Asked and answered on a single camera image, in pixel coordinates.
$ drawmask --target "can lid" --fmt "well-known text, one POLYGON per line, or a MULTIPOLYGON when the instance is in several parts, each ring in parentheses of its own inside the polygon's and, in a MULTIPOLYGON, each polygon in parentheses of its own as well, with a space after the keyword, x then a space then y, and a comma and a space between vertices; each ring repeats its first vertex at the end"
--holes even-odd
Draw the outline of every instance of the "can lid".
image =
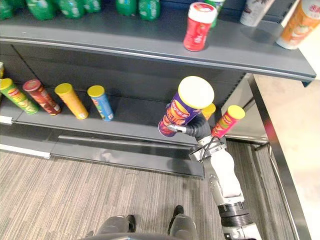
POLYGON ((40 88, 41 85, 42 84, 38 79, 32 79, 32 80, 26 81, 23 84, 22 89, 25 90, 26 92, 32 92, 40 88))
POLYGON ((217 9, 204 2, 194 2, 190 5, 188 17, 194 21, 211 24, 217 17, 217 9))
POLYGON ((103 86, 94 85, 94 86, 89 87, 87 93, 90 97, 97 98, 105 93, 105 89, 103 86))
POLYGON ((204 109, 202 109, 201 112, 203 112, 205 114, 213 114, 215 111, 216 111, 216 105, 211 103, 209 106, 207 106, 204 109))
POLYGON ((4 78, 0 80, 0 90, 5 90, 12 84, 12 79, 11 78, 4 78))
POLYGON ((228 114, 234 118, 234 119, 243 119, 246 115, 245 111, 242 109, 242 107, 238 105, 230 105, 228 107, 228 114))
POLYGON ((210 83, 198 76, 187 76, 179 84, 178 93, 181 100, 194 109, 204 109, 215 97, 210 83))
POLYGON ((54 92, 58 95, 65 95, 72 91, 72 85, 70 83, 61 83, 55 87, 54 92))

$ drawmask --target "yellow pringles can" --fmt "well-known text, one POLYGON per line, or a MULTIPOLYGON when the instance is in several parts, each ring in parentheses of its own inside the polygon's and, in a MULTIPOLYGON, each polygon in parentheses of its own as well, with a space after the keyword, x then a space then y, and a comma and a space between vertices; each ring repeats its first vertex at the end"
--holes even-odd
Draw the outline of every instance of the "yellow pringles can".
POLYGON ((54 92, 63 100, 77 119, 82 120, 88 117, 88 111, 70 83, 59 84, 55 87, 54 92))
POLYGON ((203 114, 203 116, 205 117, 205 120, 209 120, 209 118, 211 117, 211 115, 216 111, 216 105, 214 105, 213 103, 211 103, 209 106, 207 106, 206 108, 202 109, 201 112, 203 114))

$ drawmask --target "pringles can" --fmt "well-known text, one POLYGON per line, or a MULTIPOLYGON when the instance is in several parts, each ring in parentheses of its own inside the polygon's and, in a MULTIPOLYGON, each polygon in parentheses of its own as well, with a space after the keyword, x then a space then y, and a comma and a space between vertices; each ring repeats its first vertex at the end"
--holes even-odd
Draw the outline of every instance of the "pringles can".
POLYGON ((222 138, 240 119, 243 119, 245 115, 246 113, 241 107, 237 105, 229 106, 228 110, 212 129, 211 135, 222 138))
POLYGON ((87 91, 88 95, 93 101, 96 109, 104 121, 111 121, 114 118, 114 112, 108 101, 108 97, 105 93, 103 86, 94 85, 89 87, 87 91))
POLYGON ((54 92, 58 94, 77 119, 82 120, 88 117, 88 111, 70 83, 59 84, 55 87, 54 92))
POLYGON ((320 0, 301 0, 276 43, 285 49, 297 49, 318 24, 320 0))
POLYGON ((61 112, 60 106, 52 99, 38 79, 27 81, 22 88, 50 115, 57 115, 61 112))
POLYGON ((213 103, 211 103, 209 106, 207 106, 206 108, 202 109, 201 112, 203 114, 203 116, 205 117, 205 120, 209 120, 209 118, 211 117, 211 115, 216 111, 216 105, 214 105, 213 103))
POLYGON ((0 79, 2 79, 2 77, 5 74, 5 67, 4 67, 4 63, 0 61, 0 79))
POLYGON ((185 77, 158 124, 160 133, 166 137, 174 136, 176 133, 167 128, 169 124, 188 124, 201 109, 213 102, 214 97, 214 90, 206 80, 198 76, 185 77))
POLYGON ((31 115, 38 112, 38 106, 30 101, 26 95, 16 87, 11 78, 0 80, 0 91, 27 114, 31 115))

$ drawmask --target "purple chip can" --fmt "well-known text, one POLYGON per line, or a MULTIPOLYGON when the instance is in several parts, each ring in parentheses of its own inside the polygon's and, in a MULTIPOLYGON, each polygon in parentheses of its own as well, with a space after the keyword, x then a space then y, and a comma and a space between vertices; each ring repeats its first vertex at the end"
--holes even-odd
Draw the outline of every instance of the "purple chip can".
POLYGON ((198 76, 184 78, 158 124, 159 132, 163 136, 173 137, 176 132, 167 128, 169 124, 188 124, 201 109, 209 106, 213 100, 214 90, 206 80, 198 76))

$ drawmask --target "green pringles can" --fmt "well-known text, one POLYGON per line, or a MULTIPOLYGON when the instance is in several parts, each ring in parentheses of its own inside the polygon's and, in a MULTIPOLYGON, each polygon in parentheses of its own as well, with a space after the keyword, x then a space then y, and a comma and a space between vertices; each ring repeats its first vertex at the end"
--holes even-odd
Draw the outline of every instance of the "green pringles can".
POLYGON ((27 114, 31 115, 38 112, 37 105, 30 101, 26 95, 17 88, 11 78, 0 80, 0 91, 27 114))

